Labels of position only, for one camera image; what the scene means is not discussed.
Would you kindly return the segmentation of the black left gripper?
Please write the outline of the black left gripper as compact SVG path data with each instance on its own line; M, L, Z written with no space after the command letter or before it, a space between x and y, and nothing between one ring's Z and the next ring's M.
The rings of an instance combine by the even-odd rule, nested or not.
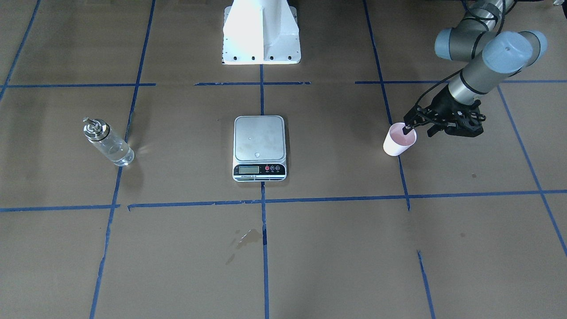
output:
M418 110L409 110L404 115L403 135L408 135L424 122L432 124L427 130L428 137L441 131L450 136L477 137L484 133L482 123L486 120L479 106L480 101L474 101L471 105L460 103L445 87L433 97L429 106L417 104Z

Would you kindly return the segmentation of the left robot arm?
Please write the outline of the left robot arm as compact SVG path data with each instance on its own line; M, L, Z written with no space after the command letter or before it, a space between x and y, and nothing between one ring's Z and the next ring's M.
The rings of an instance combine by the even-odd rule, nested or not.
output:
M484 132L486 116L480 113L481 97L541 60L548 39L540 31L503 31L512 0L478 0L456 27L441 30L435 54L466 66L441 81L443 89L427 107L416 102L404 116L403 134L431 125L429 137L438 132L476 137Z

